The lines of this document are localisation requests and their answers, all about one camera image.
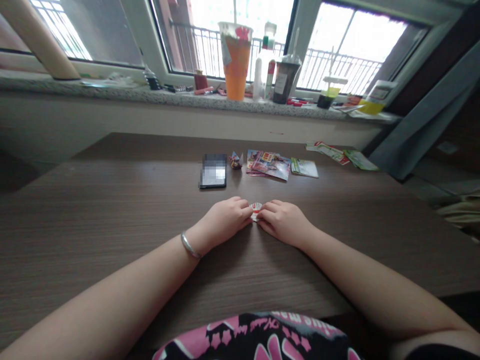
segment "cardboard tube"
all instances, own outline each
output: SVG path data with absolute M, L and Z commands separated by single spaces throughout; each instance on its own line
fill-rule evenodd
M 80 79 L 29 0 L 1 0 L 0 13 L 54 79 Z

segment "phone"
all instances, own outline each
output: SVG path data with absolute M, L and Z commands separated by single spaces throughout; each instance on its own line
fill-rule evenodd
M 200 189 L 227 186 L 227 154 L 205 154 L 201 169 Z

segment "drink cup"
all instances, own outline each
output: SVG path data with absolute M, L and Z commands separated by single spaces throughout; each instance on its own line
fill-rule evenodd
M 232 22 L 219 22 L 226 97 L 242 101 L 249 71 L 253 29 Z
M 291 54 L 283 56 L 280 61 L 276 62 L 276 81 L 275 89 L 273 90 L 274 103 L 287 103 L 292 85 L 301 65 L 300 57 Z

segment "shirt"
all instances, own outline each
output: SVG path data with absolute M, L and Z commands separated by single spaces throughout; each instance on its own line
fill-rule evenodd
M 445 345 L 420 346 L 407 360 L 430 358 L 480 360 L 476 355 Z M 183 333 L 161 347 L 153 356 L 153 360 L 169 359 L 361 358 L 351 346 L 347 335 L 336 327 L 313 317 L 272 311 L 244 313 Z

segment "hand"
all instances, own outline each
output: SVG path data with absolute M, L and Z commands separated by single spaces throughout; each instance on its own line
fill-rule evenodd
M 296 248 L 301 248 L 319 232 L 298 206 L 280 200 L 263 204 L 257 219 L 265 232 Z
M 185 232 L 185 237 L 192 248 L 203 256 L 251 224 L 253 213 L 247 200 L 234 196 L 213 205 L 199 222 Z

